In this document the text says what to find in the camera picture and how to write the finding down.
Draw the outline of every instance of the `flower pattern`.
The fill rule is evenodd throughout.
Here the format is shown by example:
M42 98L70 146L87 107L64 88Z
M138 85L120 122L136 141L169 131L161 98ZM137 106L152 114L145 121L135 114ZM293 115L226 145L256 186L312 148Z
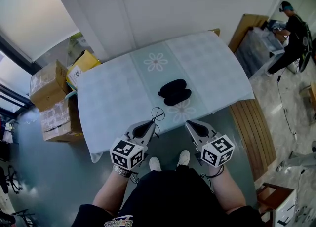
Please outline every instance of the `flower pattern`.
M153 53L149 54L150 59L145 59L144 64L148 65L148 71L152 71L156 68L157 71L161 72L163 70L163 66L165 64L168 64L168 61L166 59L163 59L163 54L158 53L157 56Z
M174 123L185 122L190 118L191 114L196 112L195 108L189 107L190 99L187 99L181 103L176 104L175 106L169 107L168 112L170 114L175 114L173 117Z

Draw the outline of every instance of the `black wristband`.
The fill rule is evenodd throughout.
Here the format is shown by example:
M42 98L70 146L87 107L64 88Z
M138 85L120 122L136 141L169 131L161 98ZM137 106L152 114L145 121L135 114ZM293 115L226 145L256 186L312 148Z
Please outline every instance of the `black wristband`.
M209 176L209 177L210 178L215 178L216 176L221 175L223 173L224 169L225 169L225 167L224 167L224 165L222 165L221 168L219 169L219 171L217 172L217 174Z

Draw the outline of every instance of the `cardboard box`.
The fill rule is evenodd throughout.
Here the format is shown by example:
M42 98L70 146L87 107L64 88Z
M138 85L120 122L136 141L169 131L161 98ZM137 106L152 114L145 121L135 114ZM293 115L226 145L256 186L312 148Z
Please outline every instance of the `cardboard box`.
M56 103L52 108L40 112L40 118L45 141L73 142L83 139L75 99Z
M30 100L39 111L52 107L69 93L66 73L67 68L57 60L31 77Z
M80 75L91 68L101 64L89 51L85 50L78 60L69 68L67 81L77 88L77 79Z

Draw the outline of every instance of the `black backpack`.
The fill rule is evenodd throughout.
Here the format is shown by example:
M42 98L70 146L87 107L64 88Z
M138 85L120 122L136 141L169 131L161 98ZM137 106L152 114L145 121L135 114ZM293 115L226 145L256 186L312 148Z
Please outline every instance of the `black backpack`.
M306 68L307 63L310 57L312 56L313 41L312 41L311 31L308 28L308 24L304 22L298 15L294 15L294 16L301 22L302 27L303 27L302 34L300 36L298 36L297 33L295 33L297 39L300 41L302 45L302 50L303 50L302 58L300 59L300 62L299 62L299 69L300 69L300 72L302 72Z

